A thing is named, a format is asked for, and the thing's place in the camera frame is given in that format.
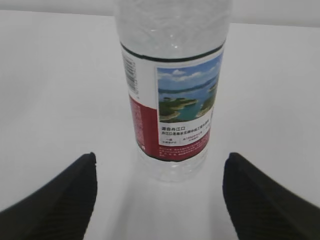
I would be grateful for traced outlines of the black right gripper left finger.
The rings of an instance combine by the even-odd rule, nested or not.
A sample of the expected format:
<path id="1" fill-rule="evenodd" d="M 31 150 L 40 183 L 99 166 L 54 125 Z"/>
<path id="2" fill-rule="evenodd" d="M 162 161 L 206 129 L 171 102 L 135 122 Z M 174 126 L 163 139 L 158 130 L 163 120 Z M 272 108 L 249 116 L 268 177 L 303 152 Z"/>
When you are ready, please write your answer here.
<path id="1" fill-rule="evenodd" d="M 2 240 L 82 240 L 98 194 L 94 153 L 0 213 Z"/>

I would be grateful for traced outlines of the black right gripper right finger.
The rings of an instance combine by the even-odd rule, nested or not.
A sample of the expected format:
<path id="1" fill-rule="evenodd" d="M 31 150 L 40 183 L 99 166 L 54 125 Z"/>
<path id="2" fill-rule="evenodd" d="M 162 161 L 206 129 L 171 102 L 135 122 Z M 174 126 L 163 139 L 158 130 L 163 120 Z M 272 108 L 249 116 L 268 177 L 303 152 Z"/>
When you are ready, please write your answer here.
<path id="1" fill-rule="evenodd" d="M 318 240 L 320 209 L 237 152 L 224 164 L 222 192 L 240 240 Z"/>

